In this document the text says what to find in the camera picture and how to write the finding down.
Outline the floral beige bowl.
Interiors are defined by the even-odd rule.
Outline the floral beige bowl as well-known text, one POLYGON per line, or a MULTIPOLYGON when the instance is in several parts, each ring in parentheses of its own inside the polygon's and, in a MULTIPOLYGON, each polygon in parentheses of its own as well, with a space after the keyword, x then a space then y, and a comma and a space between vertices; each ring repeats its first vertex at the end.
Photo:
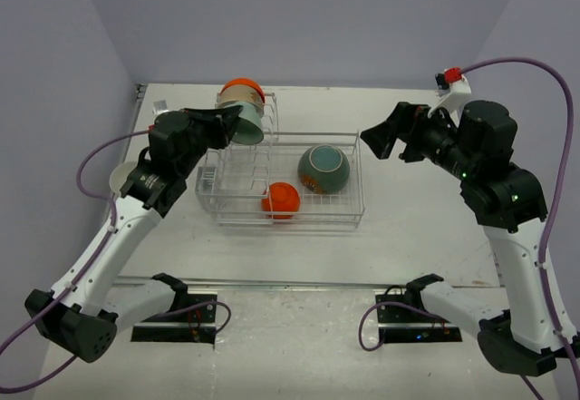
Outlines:
POLYGON ((217 107, 225 107, 235 102, 247 102, 259 112, 264 110, 262 95, 253 87, 244 84, 232 85, 223 89, 217 98, 217 107))

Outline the large orange bowl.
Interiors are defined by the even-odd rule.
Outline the large orange bowl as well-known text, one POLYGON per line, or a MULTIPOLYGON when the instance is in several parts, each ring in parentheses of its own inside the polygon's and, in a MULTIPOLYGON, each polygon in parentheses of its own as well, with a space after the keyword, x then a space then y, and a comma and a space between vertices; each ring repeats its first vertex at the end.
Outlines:
POLYGON ((257 92, 261 96, 262 100, 264 100, 266 98, 266 94, 264 93, 261 86, 258 83, 256 83, 255 81, 253 81, 249 78, 246 78, 246 77, 238 77, 238 78, 235 78, 233 80, 230 80, 229 82, 227 82, 223 85, 221 91, 224 92, 227 88, 230 88, 233 86, 238 86, 238 85, 243 85, 243 86, 247 86, 247 87, 252 88, 255 92, 257 92))

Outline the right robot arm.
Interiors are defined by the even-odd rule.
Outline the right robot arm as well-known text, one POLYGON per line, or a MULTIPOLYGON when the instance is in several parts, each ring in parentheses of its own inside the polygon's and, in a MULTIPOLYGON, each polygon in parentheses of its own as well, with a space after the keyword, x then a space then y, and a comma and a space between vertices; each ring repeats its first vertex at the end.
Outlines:
POLYGON ((546 201, 537 177, 511 160, 516 133, 516 121, 497 102, 467 103, 458 123, 443 107, 399 102, 361 138, 380 160, 402 141, 401 160, 428 159, 459 180, 461 198, 484 230, 507 292, 508 307, 496 308, 430 274, 407 283, 406 314, 416 321, 442 318, 475 337, 500 373, 538 377, 568 352, 579 353, 579 333, 555 289, 550 293, 559 321, 550 317, 541 280, 549 257, 540 252, 546 201))

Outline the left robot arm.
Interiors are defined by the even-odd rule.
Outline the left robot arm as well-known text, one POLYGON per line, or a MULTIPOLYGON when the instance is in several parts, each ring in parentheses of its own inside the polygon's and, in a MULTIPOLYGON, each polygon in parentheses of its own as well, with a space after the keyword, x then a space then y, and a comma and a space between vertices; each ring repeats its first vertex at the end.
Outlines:
POLYGON ((122 330, 154 317, 187 314, 187 287, 159 273, 116 301, 114 280, 136 248, 187 189, 189 174, 210 150, 233 140, 242 105, 184 108, 158 115, 136 167, 111 202, 111 218, 50 290, 35 289, 24 302, 39 333, 86 363, 99 359, 122 330))

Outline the mint green bowl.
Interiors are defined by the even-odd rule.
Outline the mint green bowl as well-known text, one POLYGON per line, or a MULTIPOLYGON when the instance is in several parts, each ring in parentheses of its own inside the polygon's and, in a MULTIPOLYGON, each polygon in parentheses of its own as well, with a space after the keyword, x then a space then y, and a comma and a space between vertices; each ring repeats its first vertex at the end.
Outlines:
POLYGON ((234 105, 242 107, 238 115, 239 122, 236 127, 232 142, 242 145, 255 145, 264 139, 261 117, 256 107, 250 102, 237 101, 234 105))

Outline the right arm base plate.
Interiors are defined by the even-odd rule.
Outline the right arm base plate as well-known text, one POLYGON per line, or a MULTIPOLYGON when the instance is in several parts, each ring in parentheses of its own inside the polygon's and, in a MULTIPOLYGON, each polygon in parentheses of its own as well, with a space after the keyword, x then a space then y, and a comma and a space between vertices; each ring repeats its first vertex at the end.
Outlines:
POLYGON ((437 321, 408 309, 386 306, 385 302, 403 303, 403 289, 388 288, 375 296, 379 339, 383 344, 459 343, 460 330, 448 322, 437 321))

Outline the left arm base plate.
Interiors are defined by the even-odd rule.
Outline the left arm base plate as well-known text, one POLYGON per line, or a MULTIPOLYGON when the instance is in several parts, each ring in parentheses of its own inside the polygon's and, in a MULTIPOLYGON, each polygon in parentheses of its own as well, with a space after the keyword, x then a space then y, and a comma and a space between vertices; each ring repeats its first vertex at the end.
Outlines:
POLYGON ((176 316, 150 317, 135 325, 130 332, 134 343, 168 344, 215 344, 217 294, 190 294, 185 297, 183 307, 198 305, 188 313, 176 316))

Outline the plain beige bowl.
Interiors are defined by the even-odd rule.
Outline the plain beige bowl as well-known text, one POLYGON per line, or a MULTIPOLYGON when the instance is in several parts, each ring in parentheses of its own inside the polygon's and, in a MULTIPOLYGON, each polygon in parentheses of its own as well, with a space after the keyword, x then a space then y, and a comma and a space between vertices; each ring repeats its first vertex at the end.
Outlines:
POLYGON ((121 195, 121 188, 126 182, 130 173, 137 167, 136 161, 126 161, 118 165, 111 173, 109 186, 111 191, 116 195, 121 195))

